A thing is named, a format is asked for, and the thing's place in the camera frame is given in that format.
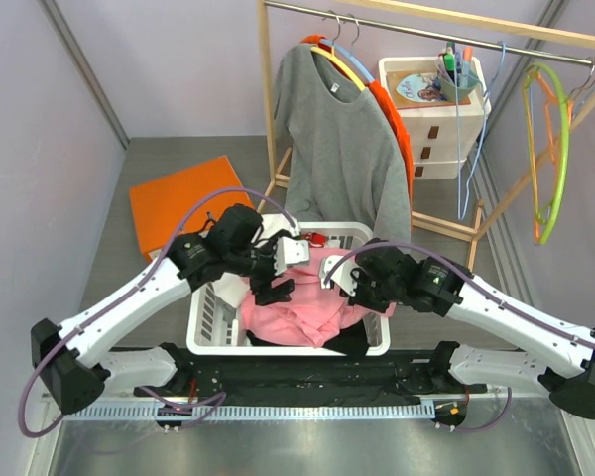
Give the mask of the pink t shirt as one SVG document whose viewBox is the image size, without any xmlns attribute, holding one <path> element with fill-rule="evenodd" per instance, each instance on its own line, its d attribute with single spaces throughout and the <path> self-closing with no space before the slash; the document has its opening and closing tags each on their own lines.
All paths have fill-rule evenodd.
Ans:
<svg viewBox="0 0 595 476">
<path fill-rule="evenodd" d="M 370 312 L 368 308 L 350 306 L 338 292 L 320 285 L 321 262 L 346 253 L 339 248 L 312 248 L 308 265 L 283 274 L 295 284 L 288 302 L 257 306 L 254 296 L 247 294 L 240 305 L 242 328 L 273 344 L 320 348 L 359 323 Z"/>
</svg>

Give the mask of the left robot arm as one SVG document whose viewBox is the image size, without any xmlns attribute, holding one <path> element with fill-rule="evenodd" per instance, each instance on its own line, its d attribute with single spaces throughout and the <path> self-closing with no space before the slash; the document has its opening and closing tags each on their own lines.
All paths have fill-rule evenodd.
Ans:
<svg viewBox="0 0 595 476">
<path fill-rule="evenodd" d="M 224 274 L 248 279 L 262 304 L 288 297 L 292 281 L 273 281 L 287 267 L 288 244 L 299 236 L 292 218 L 274 229 L 252 208 L 227 208 L 200 231 L 178 235 L 133 281 L 100 303 L 59 325 L 38 322 L 31 330 L 37 376 L 65 415 L 85 409 L 104 393 L 141 386 L 183 394 L 192 369 L 175 345 L 133 352 L 116 352 L 114 346 L 161 309 Z"/>
</svg>

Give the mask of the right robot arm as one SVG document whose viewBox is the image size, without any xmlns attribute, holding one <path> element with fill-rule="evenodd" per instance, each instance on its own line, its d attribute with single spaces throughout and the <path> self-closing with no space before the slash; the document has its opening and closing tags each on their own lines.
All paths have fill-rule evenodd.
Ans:
<svg viewBox="0 0 595 476">
<path fill-rule="evenodd" d="M 547 314 L 510 297 L 468 269 L 432 252 L 417 261 L 409 246 L 374 239 L 348 254 L 351 299 L 374 309 L 392 303 L 464 322 L 514 345 L 489 350 L 448 343 L 427 368 L 441 392 L 491 385 L 549 398 L 595 420 L 595 327 Z"/>
</svg>

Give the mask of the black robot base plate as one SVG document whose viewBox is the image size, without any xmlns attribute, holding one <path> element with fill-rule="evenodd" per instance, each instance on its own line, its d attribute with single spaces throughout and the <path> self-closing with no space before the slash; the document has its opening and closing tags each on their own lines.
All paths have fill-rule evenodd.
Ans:
<svg viewBox="0 0 595 476">
<path fill-rule="evenodd" d="M 163 397 L 226 394 L 226 406 L 381 407 L 416 405 L 425 396 L 484 394 L 484 384 L 456 382 L 431 350 L 381 356 L 217 356 L 179 349 L 184 373 Z"/>
</svg>

